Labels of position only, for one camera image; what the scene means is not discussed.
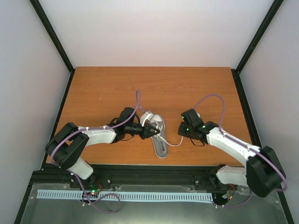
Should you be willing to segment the grey canvas sneaker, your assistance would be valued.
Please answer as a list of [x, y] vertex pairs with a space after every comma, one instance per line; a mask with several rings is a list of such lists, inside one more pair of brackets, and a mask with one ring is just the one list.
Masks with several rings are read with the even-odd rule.
[[158, 158], [165, 158], [168, 156], [168, 145], [165, 142], [164, 120], [159, 114], [154, 114], [149, 123], [160, 131], [159, 134], [151, 137], [156, 156]]

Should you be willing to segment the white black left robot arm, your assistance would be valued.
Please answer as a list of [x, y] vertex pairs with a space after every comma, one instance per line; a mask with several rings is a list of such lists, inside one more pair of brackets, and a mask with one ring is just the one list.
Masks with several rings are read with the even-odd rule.
[[53, 162], [63, 170], [80, 177], [87, 188], [96, 185], [97, 176], [93, 168], [81, 158], [85, 147], [96, 144], [113, 144], [122, 141], [126, 134], [147, 139], [160, 134], [157, 122], [146, 123], [153, 114], [145, 112], [140, 118], [134, 108], [126, 107], [119, 117], [99, 128], [78, 127], [72, 122], [67, 123], [45, 146], [45, 151], [52, 156]]

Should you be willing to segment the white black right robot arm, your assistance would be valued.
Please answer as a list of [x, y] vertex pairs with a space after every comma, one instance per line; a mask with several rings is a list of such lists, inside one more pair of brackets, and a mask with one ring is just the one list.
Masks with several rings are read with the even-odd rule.
[[178, 134], [191, 140], [216, 147], [241, 163], [241, 167], [223, 166], [216, 171], [222, 184], [248, 187], [255, 195], [266, 197], [274, 190], [286, 190], [286, 175], [275, 151], [244, 142], [224, 131], [220, 125], [204, 122], [200, 115], [189, 109], [181, 114]]

